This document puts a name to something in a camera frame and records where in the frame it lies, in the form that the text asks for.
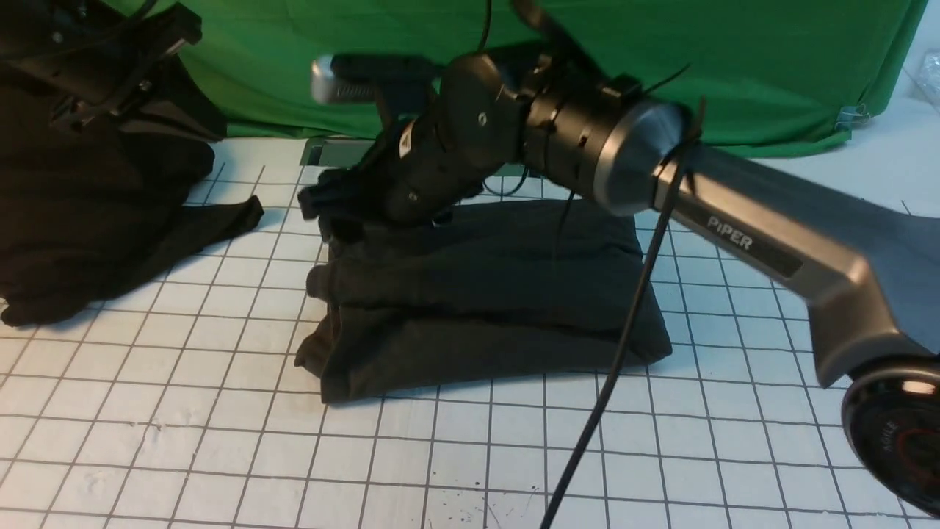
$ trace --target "white grid mat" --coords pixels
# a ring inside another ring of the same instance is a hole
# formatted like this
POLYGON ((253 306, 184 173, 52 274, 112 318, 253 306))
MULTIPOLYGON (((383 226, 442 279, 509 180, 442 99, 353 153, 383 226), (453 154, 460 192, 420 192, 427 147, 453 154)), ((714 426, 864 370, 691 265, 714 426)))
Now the white grid mat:
MULTIPOLYGON (((258 231, 68 324, 0 329, 0 527, 537 526, 603 379, 324 407, 290 354, 323 315, 303 290, 321 238, 291 207, 318 174, 224 164, 192 200, 256 194, 258 231)), ((654 280, 675 352, 622 378, 556 527, 932 523, 854 458, 802 301, 678 225, 654 280)))

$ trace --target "black fabric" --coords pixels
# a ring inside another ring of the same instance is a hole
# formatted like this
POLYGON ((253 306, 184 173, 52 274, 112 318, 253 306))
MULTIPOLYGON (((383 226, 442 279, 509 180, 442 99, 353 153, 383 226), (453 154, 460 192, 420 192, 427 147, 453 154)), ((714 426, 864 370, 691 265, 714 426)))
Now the black fabric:
POLYGON ((0 71, 0 298, 10 326, 64 321, 207 245, 248 232, 262 209, 183 207, 212 172, 202 142, 127 135, 94 120, 81 135, 49 127, 57 94, 0 71))
MULTIPOLYGON (((327 314, 295 364, 326 403, 451 382, 607 369, 639 280, 632 218, 578 200, 553 262, 563 202, 455 208, 450 224, 343 239, 321 220, 330 260, 307 293, 327 314)), ((649 289, 631 365, 671 353, 649 289)))

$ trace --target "folded black cloth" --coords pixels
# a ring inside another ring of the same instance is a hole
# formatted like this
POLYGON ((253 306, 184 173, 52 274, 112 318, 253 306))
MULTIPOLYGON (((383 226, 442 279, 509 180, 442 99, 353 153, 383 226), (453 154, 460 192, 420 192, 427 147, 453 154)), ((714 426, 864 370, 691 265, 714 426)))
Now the folded black cloth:
MULTIPOLYGON (((311 270, 307 293, 327 314, 295 364, 321 379, 326 403, 609 368, 642 267, 635 225, 577 200, 554 256, 563 207, 465 205, 445 226, 361 240, 321 219, 330 259, 311 270)), ((652 289, 638 316, 629 364, 669 355, 652 289)))
POLYGON ((254 229, 256 198, 188 208, 212 148, 131 135, 106 119, 81 135, 49 127, 58 98, 0 71, 0 298, 3 323, 67 320, 122 296, 208 245, 254 229))

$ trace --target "plastic bag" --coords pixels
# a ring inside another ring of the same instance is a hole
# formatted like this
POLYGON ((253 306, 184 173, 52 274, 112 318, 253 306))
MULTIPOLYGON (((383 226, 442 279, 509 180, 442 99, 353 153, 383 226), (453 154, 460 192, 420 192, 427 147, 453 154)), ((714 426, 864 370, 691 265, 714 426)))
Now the plastic bag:
POLYGON ((930 50, 924 56, 917 84, 932 104, 940 104, 940 50, 930 50))

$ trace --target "green screen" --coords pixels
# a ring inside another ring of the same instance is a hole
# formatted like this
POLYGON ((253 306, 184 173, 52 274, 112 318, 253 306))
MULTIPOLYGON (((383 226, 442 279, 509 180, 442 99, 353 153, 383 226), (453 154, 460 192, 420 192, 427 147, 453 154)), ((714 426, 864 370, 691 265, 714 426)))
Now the green screen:
MULTIPOLYGON (((142 0, 109 0, 127 13, 142 0)), ((182 52, 233 136, 373 137, 367 105, 310 99, 325 54, 474 49, 483 0, 185 0, 204 39, 182 52)), ((161 2, 160 7, 170 4, 161 2)), ((820 152, 848 139, 843 106, 885 109, 927 0, 543 0, 610 74, 651 84, 692 68, 659 95, 708 101, 705 140, 744 155, 820 152)), ((531 40, 495 0, 490 44, 531 40)))

